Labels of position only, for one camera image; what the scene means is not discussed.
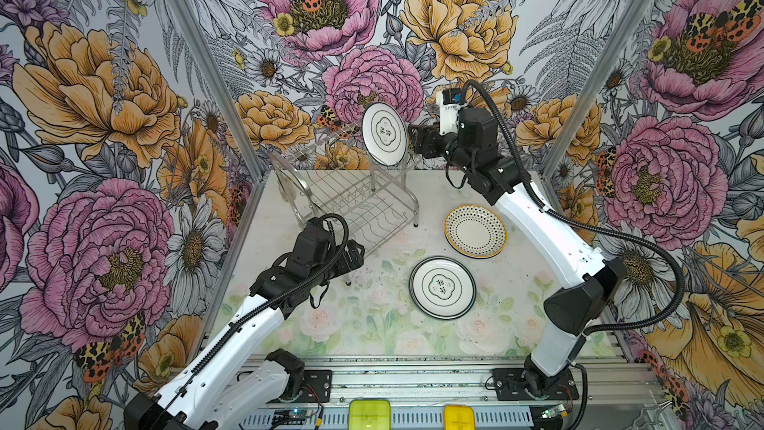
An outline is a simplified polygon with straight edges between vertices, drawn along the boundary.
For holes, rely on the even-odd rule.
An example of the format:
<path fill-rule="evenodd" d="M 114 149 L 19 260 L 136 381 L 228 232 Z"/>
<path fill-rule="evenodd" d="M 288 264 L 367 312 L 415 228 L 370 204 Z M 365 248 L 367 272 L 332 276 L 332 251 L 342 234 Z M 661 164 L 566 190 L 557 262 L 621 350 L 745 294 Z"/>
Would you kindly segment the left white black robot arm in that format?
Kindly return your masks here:
<path fill-rule="evenodd" d="M 127 429 L 229 429 L 277 399 L 293 399 L 304 385 L 304 362 L 275 350 L 238 383 L 232 382 L 262 342 L 303 303 L 318 308 L 330 282 L 359 269 L 365 249 L 346 220 L 327 213 L 308 220 L 292 251 L 262 272 L 235 316 L 198 356 L 153 396 L 141 393 L 123 412 Z"/>

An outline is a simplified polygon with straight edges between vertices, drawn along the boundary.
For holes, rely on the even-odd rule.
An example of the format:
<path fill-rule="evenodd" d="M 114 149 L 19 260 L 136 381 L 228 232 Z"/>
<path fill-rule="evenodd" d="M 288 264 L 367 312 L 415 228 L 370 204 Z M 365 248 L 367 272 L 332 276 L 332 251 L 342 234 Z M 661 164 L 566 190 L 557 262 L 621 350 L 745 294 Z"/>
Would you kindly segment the white plate yellow rim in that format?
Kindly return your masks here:
<path fill-rule="evenodd" d="M 458 253 L 472 259 L 491 259 L 507 244 L 507 227 L 493 211 L 479 205 L 452 209 L 444 222 L 444 234 Z"/>

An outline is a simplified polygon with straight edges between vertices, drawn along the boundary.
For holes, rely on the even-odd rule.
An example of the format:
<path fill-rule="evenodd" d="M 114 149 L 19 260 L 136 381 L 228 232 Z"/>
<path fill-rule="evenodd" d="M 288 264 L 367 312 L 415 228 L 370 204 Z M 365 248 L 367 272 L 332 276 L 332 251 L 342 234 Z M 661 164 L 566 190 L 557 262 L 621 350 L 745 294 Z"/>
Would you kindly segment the white plate teal rim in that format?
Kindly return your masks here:
<path fill-rule="evenodd" d="M 414 304 L 427 316 L 453 321 L 474 306 L 478 291 L 472 273 L 459 261 L 433 256 L 419 262 L 409 277 Z"/>

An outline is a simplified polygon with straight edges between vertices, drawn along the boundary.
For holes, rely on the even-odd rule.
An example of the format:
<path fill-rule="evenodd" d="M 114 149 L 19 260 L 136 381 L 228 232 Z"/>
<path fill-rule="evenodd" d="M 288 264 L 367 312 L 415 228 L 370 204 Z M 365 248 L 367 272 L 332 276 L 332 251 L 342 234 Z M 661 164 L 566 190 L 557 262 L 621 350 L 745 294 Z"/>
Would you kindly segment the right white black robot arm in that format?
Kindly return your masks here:
<path fill-rule="evenodd" d="M 543 302 L 547 325 L 525 358 L 520 381 L 526 393 L 545 398 L 567 380 L 587 338 L 585 330 L 612 300 L 626 275 L 617 260 L 584 241 L 542 197 L 516 149 L 499 153 L 497 138 L 507 135 L 505 119 L 485 90 L 485 104 L 472 107 L 465 89 L 445 89 L 436 97 L 439 119 L 410 125 L 413 151 L 442 157 L 463 171 L 467 184 L 501 216 L 507 217 L 550 266 L 559 289 Z"/>

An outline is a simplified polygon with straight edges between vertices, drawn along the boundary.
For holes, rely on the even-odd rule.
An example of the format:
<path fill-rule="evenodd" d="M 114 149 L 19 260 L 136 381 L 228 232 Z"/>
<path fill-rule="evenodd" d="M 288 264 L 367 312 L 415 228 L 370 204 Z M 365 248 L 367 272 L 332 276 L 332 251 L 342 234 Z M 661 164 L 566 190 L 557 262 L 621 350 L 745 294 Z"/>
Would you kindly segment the silver metal dish rack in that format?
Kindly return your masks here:
<path fill-rule="evenodd" d="M 326 213 L 341 215 L 350 237 L 372 253 L 407 226 L 420 224 L 420 203 L 407 186 L 407 163 L 367 170 L 332 164 L 328 169 L 297 169 L 280 153 L 270 154 L 280 194 L 298 224 Z"/>

